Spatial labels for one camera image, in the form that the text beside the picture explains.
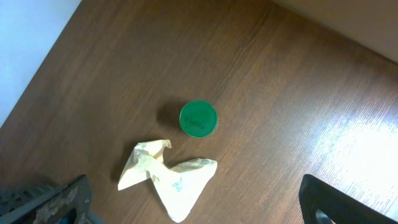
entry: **beige wall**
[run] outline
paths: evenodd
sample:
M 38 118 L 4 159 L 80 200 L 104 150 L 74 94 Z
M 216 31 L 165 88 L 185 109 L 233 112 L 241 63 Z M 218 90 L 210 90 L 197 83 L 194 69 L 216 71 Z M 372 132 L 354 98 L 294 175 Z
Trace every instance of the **beige wall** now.
M 398 62 L 398 0 L 275 0 Z

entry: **crumpled napkin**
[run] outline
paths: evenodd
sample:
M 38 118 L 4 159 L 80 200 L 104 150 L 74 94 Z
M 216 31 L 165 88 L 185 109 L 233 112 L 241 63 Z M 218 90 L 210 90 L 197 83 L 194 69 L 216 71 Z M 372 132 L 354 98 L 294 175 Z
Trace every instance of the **crumpled napkin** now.
M 138 143 L 124 166 L 118 190 L 151 178 L 169 217 L 179 223 L 188 216 L 203 188 L 215 174 L 217 162 L 193 159 L 169 169 L 163 161 L 165 147 L 172 147 L 169 140 Z

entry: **wood grain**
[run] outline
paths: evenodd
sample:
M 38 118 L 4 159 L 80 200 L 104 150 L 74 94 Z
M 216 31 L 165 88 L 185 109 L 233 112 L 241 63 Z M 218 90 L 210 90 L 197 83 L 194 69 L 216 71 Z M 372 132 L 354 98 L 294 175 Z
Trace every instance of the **wood grain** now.
M 220 116 L 205 139 L 175 124 L 196 99 Z M 160 138 L 168 166 L 219 163 L 184 223 L 303 223 L 305 173 L 386 214 L 398 65 L 269 1 L 84 0 L 0 129 L 1 188 L 87 174 L 106 223 L 172 223 L 151 182 L 116 187 Z

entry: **green bottle cap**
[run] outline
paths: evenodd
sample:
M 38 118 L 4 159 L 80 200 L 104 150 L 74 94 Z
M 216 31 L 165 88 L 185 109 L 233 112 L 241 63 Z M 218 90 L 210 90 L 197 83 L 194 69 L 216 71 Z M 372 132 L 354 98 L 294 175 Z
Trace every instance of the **green bottle cap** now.
M 188 102 L 181 110 L 181 128 L 190 136 L 203 138 L 217 128 L 218 115 L 213 106 L 203 100 Z

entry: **beige tissue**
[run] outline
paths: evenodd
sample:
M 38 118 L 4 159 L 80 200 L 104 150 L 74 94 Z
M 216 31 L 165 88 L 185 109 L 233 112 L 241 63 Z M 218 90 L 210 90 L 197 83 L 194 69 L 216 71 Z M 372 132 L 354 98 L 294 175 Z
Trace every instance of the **beige tissue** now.
M 151 178 L 169 217 L 179 223 L 188 216 L 201 191 L 216 172 L 217 162 L 193 159 L 169 169 L 163 163 L 165 147 L 172 147 L 169 140 L 138 143 L 124 166 L 118 189 Z

